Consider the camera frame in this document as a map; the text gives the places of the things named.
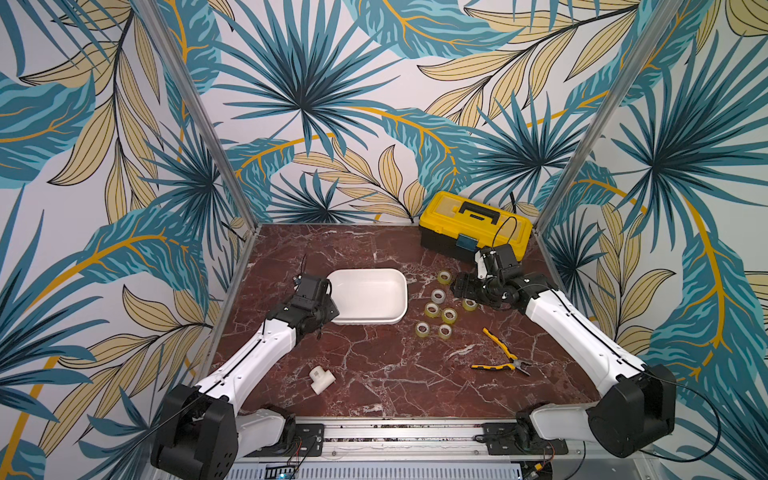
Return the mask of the white plastic storage box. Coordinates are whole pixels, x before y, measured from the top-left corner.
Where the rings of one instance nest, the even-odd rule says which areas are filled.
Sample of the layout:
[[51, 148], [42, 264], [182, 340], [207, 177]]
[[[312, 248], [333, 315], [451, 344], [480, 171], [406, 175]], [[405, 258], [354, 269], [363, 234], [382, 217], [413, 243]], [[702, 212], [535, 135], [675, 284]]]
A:
[[409, 304], [406, 277], [392, 268], [341, 269], [328, 275], [337, 325], [393, 325]]

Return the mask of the transparent tape roll one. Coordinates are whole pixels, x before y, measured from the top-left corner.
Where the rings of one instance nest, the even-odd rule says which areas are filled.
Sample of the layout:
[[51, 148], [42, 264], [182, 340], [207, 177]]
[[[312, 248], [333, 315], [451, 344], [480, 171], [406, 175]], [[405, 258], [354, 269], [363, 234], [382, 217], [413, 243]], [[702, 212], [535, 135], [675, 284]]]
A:
[[442, 285], [449, 285], [453, 280], [453, 276], [449, 271], [443, 270], [437, 274], [437, 280]]

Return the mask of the transparent tape roll five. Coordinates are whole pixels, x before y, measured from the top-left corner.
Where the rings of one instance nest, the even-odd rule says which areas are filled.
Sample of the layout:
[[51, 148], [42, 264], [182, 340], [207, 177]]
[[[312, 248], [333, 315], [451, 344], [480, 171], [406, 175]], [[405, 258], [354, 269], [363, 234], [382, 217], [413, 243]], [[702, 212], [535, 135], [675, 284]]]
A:
[[441, 319], [447, 325], [453, 325], [458, 319], [458, 313], [453, 308], [445, 308], [441, 312]]

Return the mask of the transparent tape roll two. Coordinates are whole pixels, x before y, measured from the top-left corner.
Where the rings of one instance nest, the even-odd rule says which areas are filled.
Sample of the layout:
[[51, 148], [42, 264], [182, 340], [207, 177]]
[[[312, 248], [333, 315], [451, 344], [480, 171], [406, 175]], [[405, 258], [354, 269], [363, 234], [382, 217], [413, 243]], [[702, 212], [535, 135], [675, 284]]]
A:
[[446, 293], [442, 289], [435, 289], [431, 293], [431, 300], [433, 303], [440, 305], [446, 300]]

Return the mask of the transparent tape roll four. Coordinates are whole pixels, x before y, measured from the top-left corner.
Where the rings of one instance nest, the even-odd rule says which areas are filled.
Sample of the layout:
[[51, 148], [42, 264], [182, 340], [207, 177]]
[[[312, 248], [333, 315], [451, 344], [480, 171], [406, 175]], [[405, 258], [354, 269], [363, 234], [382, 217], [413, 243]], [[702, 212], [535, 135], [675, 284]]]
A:
[[438, 304], [429, 302], [424, 308], [425, 315], [429, 318], [437, 318], [441, 315], [441, 309]]

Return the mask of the transparent tape roll seven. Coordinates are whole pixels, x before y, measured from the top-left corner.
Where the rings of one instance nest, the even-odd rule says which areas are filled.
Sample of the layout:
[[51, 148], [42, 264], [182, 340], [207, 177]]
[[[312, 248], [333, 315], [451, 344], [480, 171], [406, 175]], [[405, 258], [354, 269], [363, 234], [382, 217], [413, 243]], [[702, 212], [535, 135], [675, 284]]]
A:
[[438, 336], [439, 336], [441, 339], [443, 339], [443, 340], [447, 340], [447, 339], [449, 339], [449, 338], [451, 337], [452, 333], [453, 333], [453, 329], [452, 329], [452, 327], [451, 327], [450, 325], [448, 325], [448, 324], [442, 324], [442, 325], [439, 327], [439, 329], [438, 329]]

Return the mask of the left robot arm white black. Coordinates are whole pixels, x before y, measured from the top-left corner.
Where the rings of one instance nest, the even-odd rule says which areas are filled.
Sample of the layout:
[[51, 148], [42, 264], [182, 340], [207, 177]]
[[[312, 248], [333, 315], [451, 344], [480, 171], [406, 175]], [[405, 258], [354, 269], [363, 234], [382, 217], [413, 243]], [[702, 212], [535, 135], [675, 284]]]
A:
[[335, 319], [326, 277], [301, 274], [293, 294], [270, 310], [256, 334], [221, 367], [193, 386], [166, 393], [150, 463], [179, 479], [223, 479], [234, 462], [262, 449], [289, 452], [298, 436], [284, 410], [240, 410], [271, 368], [308, 334]]

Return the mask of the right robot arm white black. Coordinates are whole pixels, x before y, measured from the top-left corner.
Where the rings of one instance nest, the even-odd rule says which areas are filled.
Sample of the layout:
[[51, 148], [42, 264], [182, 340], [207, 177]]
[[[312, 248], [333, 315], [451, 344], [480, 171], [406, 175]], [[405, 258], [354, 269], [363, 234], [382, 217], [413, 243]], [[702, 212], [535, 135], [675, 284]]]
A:
[[596, 442], [626, 458], [673, 432], [677, 382], [668, 368], [648, 365], [611, 340], [554, 282], [525, 273], [511, 246], [484, 247], [475, 262], [473, 272], [456, 275], [452, 293], [527, 316], [577, 362], [599, 394], [592, 403], [546, 404], [519, 414], [520, 441]]

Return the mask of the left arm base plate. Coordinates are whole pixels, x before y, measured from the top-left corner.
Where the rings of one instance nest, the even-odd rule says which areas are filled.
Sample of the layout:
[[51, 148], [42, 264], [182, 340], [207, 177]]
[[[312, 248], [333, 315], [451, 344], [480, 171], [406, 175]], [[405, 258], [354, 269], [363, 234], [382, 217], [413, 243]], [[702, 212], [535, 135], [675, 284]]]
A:
[[325, 425], [322, 423], [299, 423], [288, 428], [277, 444], [263, 447], [245, 454], [245, 458], [298, 457], [299, 459], [320, 457], [324, 446]]

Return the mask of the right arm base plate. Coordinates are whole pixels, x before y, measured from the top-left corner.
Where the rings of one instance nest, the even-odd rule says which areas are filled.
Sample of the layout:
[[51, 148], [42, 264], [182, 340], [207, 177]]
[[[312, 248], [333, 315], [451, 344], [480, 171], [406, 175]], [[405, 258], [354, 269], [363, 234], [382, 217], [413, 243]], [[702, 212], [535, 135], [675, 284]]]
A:
[[563, 440], [544, 440], [525, 423], [483, 423], [482, 432], [473, 440], [486, 446], [491, 456], [503, 455], [565, 455], [569, 452]]

